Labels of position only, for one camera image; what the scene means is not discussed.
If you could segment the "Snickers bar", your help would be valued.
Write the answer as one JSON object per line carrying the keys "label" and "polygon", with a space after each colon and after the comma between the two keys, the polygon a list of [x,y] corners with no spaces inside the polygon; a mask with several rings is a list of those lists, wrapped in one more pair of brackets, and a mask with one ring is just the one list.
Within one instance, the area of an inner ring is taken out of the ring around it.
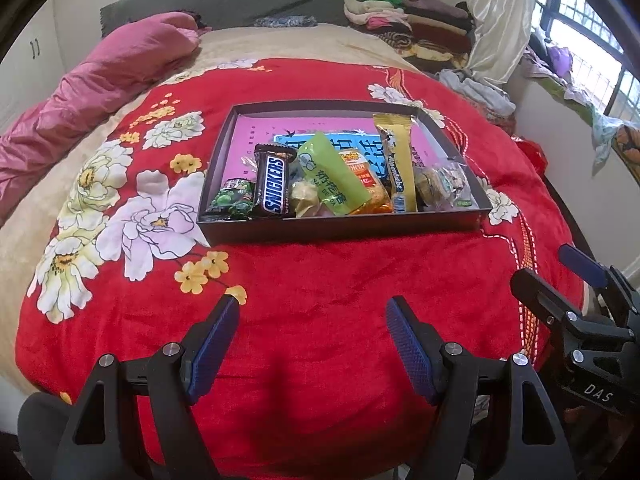
{"label": "Snickers bar", "polygon": [[257,179],[253,214],[258,217],[288,217],[290,166],[295,160],[296,151],[282,144],[257,144],[254,156]]}

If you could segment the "clear walnut date pack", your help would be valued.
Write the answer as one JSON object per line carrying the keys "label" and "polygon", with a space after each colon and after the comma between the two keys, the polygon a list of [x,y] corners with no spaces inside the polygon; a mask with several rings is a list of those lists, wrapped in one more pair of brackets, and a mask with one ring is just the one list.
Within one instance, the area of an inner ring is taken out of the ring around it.
{"label": "clear walnut date pack", "polygon": [[414,184],[423,210],[446,211],[475,206],[464,167],[453,160],[413,167]]}

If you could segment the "red floral blanket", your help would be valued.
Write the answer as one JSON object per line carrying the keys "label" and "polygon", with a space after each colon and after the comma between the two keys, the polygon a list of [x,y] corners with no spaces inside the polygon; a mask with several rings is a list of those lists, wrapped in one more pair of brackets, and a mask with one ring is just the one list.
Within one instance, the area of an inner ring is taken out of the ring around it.
{"label": "red floral blanket", "polygon": [[[306,99],[422,108],[480,178],[488,217],[468,232],[208,244],[196,208],[232,107]],[[51,226],[18,369],[73,398],[101,354],[148,356],[231,294],[239,329],[194,415],[218,468],[248,478],[363,478],[416,454],[432,410],[386,328],[391,296],[479,356],[535,361],[549,334],[512,296],[512,274],[585,299],[556,255],[570,229],[515,143],[442,84],[383,66],[267,58],[162,84],[116,120]]]}

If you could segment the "dark shallow box tray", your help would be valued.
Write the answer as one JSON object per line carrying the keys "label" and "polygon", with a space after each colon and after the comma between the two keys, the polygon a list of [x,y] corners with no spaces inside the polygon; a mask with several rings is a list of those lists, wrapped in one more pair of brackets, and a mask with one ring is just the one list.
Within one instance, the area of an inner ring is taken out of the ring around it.
{"label": "dark shallow box tray", "polygon": [[476,229],[489,198],[415,105],[279,101],[232,107],[198,225],[211,243],[309,242]]}

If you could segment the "cream satin curtain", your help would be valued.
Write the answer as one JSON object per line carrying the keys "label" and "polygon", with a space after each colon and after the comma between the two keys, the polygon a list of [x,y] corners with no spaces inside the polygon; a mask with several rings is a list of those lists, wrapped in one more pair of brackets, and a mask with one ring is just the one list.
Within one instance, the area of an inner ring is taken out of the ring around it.
{"label": "cream satin curtain", "polygon": [[506,84],[529,42],[535,0],[466,0],[475,40],[466,68],[496,86]]}

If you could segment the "pink Chinese workbook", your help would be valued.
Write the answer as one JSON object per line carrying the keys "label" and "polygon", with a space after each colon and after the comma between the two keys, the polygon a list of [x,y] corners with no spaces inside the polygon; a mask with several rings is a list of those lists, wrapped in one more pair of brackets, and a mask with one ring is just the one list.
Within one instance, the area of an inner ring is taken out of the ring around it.
{"label": "pink Chinese workbook", "polygon": [[254,157],[254,148],[258,144],[279,143],[299,148],[317,132],[326,134],[339,151],[354,148],[367,159],[379,178],[386,178],[381,137],[371,117],[267,117],[249,114],[236,118],[222,178],[254,178],[256,171],[248,162]]}

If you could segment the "green pea snack pack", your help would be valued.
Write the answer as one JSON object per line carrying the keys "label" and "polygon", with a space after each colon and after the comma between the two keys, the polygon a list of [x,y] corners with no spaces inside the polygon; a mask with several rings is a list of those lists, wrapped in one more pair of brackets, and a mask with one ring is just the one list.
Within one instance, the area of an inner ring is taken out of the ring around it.
{"label": "green pea snack pack", "polygon": [[254,183],[244,178],[229,179],[205,208],[204,217],[246,219],[254,207]]}

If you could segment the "patterned small pillow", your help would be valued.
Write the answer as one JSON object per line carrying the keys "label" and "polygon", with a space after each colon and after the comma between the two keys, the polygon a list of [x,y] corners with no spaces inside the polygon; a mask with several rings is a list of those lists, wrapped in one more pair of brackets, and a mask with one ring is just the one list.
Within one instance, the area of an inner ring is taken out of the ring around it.
{"label": "patterned small pillow", "polygon": [[308,28],[317,25],[317,20],[311,15],[265,16],[254,21],[254,26],[260,28]]}

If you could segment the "folded clothes stack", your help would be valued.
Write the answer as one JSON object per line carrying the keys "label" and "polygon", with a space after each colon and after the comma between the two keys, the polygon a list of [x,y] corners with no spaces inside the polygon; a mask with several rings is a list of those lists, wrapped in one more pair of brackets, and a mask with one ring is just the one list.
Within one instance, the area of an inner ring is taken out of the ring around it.
{"label": "folded clothes stack", "polygon": [[375,36],[423,73],[468,65],[476,19],[464,1],[344,0],[350,27]]}

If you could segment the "yellow Alpenliebe candy pack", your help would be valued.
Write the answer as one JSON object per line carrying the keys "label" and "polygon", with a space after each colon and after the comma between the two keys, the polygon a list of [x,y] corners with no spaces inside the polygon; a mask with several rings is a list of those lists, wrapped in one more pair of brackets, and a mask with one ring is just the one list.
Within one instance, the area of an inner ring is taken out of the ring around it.
{"label": "yellow Alpenliebe candy pack", "polygon": [[374,114],[380,136],[395,214],[417,212],[411,153],[411,118],[396,114]]}

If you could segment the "window with bars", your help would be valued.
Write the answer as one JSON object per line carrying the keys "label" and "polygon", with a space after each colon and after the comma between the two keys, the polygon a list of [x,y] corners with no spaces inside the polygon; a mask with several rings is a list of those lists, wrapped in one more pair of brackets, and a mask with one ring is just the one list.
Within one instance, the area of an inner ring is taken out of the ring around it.
{"label": "window with bars", "polygon": [[547,47],[572,57],[570,80],[601,113],[639,120],[639,81],[623,61],[624,49],[586,0],[535,0],[532,26]]}

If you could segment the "grey clothes pile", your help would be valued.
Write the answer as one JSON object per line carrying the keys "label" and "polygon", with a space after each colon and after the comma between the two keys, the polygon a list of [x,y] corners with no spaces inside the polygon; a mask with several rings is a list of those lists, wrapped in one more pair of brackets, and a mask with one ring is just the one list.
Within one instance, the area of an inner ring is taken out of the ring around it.
{"label": "grey clothes pile", "polygon": [[516,105],[506,92],[491,84],[476,81],[461,70],[444,68],[437,74],[437,80],[465,99],[484,107],[495,116],[508,118],[515,113]]}

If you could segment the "green pale pastry pack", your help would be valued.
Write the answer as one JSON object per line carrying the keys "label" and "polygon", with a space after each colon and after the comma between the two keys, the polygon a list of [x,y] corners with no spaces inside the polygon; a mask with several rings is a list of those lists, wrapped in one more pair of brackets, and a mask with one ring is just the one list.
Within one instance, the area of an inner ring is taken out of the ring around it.
{"label": "green pale pastry pack", "polygon": [[367,189],[348,168],[323,132],[315,133],[297,150],[305,180],[317,185],[323,206],[334,216],[348,216],[370,198]]}

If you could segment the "orange rice cracker pack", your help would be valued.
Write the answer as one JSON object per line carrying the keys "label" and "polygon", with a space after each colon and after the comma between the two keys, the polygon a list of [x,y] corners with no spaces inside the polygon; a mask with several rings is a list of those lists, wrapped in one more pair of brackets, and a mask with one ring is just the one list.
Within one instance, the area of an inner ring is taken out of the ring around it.
{"label": "orange rice cracker pack", "polygon": [[390,196],[363,154],[350,148],[349,150],[341,150],[340,155],[370,195],[367,203],[356,210],[356,214],[391,214],[393,207]]}

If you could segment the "white wardrobe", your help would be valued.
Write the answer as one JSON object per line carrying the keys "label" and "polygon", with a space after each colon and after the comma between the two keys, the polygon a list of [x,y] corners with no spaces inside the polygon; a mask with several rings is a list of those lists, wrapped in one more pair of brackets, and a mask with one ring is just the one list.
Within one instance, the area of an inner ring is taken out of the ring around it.
{"label": "white wardrobe", "polygon": [[64,75],[53,0],[29,21],[1,62],[1,132],[33,105],[47,99]]}

